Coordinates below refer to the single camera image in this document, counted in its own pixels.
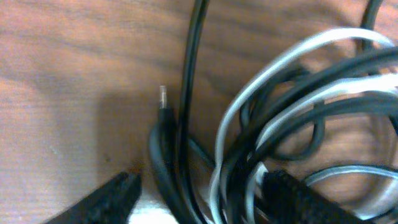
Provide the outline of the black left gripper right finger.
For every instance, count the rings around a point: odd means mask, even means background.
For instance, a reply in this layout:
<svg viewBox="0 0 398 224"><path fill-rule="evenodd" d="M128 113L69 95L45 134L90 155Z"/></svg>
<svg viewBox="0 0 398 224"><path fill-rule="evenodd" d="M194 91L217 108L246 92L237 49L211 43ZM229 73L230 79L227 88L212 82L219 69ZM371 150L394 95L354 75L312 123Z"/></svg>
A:
<svg viewBox="0 0 398 224"><path fill-rule="evenodd" d="M365 222L330 202L284 170L264 174L262 203L264 213L273 223L361 224Z"/></svg>

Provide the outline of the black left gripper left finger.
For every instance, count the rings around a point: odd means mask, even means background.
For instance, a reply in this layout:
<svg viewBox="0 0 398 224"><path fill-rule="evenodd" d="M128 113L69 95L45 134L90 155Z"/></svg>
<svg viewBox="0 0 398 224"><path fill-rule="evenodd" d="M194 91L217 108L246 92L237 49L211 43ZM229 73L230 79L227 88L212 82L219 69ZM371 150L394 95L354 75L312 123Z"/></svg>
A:
<svg viewBox="0 0 398 224"><path fill-rule="evenodd" d="M141 192L141 175L121 172L46 223L126 223Z"/></svg>

